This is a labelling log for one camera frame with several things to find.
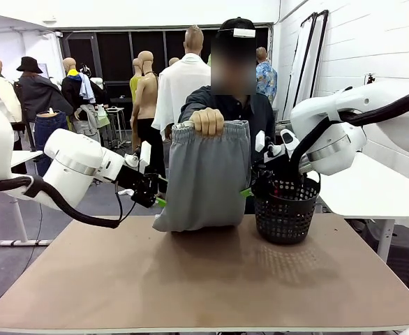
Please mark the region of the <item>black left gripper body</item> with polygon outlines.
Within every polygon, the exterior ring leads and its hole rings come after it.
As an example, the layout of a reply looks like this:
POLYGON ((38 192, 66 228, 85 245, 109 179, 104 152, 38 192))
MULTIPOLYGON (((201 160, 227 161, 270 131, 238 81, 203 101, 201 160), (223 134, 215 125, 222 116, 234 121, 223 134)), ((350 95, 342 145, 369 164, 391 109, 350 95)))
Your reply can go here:
POLYGON ((158 176, 154 173, 143 174, 133 168, 122 166, 116 179, 121 194, 127 194, 137 204, 150 208, 156 202, 158 194, 158 176))

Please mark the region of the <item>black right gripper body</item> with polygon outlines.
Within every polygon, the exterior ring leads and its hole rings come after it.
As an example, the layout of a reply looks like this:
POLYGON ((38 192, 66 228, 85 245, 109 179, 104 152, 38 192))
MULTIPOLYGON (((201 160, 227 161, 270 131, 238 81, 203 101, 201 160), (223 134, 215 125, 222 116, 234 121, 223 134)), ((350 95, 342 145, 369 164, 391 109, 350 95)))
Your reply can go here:
POLYGON ((278 195, 278 186, 274 171, 264 163, 256 163, 252 167, 253 181, 251 192, 255 198, 268 198, 278 195))

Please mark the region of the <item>person's right hand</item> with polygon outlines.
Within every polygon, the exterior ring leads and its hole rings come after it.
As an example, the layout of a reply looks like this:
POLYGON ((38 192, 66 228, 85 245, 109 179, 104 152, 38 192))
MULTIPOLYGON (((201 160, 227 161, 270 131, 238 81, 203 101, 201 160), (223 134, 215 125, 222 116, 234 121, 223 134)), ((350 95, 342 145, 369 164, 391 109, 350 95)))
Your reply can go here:
POLYGON ((217 109, 206 107, 194 111, 189 120, 193 123, 195 131, 202 136, 213 137, 223 133, 224 118, 217 109))

